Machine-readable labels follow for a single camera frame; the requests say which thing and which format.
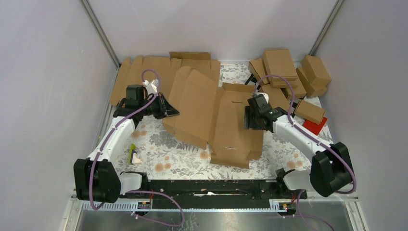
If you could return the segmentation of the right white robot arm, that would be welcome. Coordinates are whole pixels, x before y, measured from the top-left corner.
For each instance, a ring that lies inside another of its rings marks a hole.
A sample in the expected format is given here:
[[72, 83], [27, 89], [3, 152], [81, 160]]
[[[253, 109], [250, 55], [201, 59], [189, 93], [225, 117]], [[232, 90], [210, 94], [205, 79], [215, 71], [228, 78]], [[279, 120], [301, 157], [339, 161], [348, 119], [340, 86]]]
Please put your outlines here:
[[323, 197], [333, 193], [352, 194], [357, 180], [348, 148], [330, 143], [297, 123], [284, 109], [273, 108], [264, 93], [255, 93], [245, 107], [244, 128], [265, 130], [283, 138], [311, 162], [309, 170], [277, 171], [276, 192], [282, 198], [296, 190], [315, 191]]

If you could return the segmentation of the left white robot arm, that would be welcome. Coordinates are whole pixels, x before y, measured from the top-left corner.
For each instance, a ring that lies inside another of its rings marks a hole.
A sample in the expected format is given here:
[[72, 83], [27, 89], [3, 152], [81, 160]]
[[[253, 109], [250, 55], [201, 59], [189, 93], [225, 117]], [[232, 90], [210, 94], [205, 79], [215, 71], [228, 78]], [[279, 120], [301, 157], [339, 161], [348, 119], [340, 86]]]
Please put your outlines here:
[[128, 136], [145, 116], [163, 119], [178, 116], [163, 93], [148, 90], [143, 85], [129, 85], [126, 96], [114, 111], [111, 125], [101, 142], [85, 159], [74, 163], [76, 194], [83, 201], [115, 203], [120, 195], [131, 191], [143, 198], [149, 193], [149, 185], [142, 173], [117, 173], [115, 165]]

